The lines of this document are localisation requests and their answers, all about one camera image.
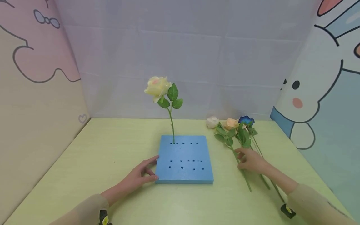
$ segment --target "blue rose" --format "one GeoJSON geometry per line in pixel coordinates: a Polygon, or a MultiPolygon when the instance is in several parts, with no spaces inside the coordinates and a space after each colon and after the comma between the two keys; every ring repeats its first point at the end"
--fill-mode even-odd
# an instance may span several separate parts
{"type": "Polygon", "coordinates": [[[254,124],[255,120],[253,118],[250,118],[248,116],[242,116],[239,118],[239,123],[244,122],[244,124],[248,125],[249,123],[254,124]]]}

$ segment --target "hand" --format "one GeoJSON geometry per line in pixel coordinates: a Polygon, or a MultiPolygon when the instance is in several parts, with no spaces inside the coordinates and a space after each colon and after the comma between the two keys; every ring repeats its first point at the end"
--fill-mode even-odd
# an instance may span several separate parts
{"type": "Polygon", "coordinates": [[[238,148],[235,150],[239,153],[238,159],[241,163],[239,169],[247,169],[258,174],[264,174],[271,164],[261,157],[256,151],[246,148],[238,148]]]}
{"type": "Polygon", "coordinates": [[[112,206],[119,199],[127,196],[144,184],[159,179],[159,177],[148,168],[149,165],[155,165],[158,158],[159,156],[154,156],[144,160],[117,185],[101,193],[101,195],[108,200],[109,206],[112,206]]]}
{"type": "Polygon", "coordinates": [[[159,155],[142,161],[119,183],[126,194],[132,193],[146,183],[154,182],[159,179],[159,177],[148,168],[150,165],[156,165],[158,158],[159,155]]]}

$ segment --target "bunny eye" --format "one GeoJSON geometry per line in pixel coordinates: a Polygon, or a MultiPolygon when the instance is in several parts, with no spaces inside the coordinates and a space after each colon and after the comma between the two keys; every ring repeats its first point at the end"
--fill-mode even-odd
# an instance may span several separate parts
{"type": "Polygon", "coordinates": [[[300,86],[300,81],[294,81],[294,82],[293,82],[293,89],[294,89],[294,90],[298,89],[299,86],[300,86]]]}

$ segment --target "bunch of flowers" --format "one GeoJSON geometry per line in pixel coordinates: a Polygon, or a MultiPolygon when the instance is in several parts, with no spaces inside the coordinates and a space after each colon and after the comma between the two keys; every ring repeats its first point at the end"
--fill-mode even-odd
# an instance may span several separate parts
{"type": "MultiPolygon", "coordinates": [[[[233,138],[235,138],[243,148],[250,148],[252,150],[254,150],[251,145],[253,141],[254,146],[256,146],[255,147],[256,150],[259,152],[259,154],[262,157],[264,157],[254,137],[255,135],[258,134],[255,128],[253,127],[254,123],[255,120],[248,116],[242,116],[238,119],[228,118],[224,123],[220,123],[220,121],[215,116],[206,119],[206,126],[208,128],[215,130],[214,133],[215,138],[223,142],[233,152],[237,163],[241,163],[241,162],[238,159],[238,154],[235,152],[233,148],[233,144],[234,144],[233,138]]],[[[245,178],[249,191],[252,192],[252,189],[246,177],[246,173],[243,170],[240,170],[240,172],[243,174],[245,178]]],[[[270,190],[270,186],[267,184],[263,175],[260,174],[259,176],[260,179],[264,182],[265,186],[270,190]]],[[[278,187],[273,182],[271,183],[276,189],[281,200],[285,203],[284,199],[280,195],[278,187]]]]}

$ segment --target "pink cheek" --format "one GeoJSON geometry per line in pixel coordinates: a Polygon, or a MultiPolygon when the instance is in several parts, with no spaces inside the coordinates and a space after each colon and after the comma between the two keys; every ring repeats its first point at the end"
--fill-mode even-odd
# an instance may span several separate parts
{"type": "Polygon", "coordinates": [[[300,98],[293,98],[293,105],[295,108],[301,109],[302,108],[302,101],[300,98]]]}

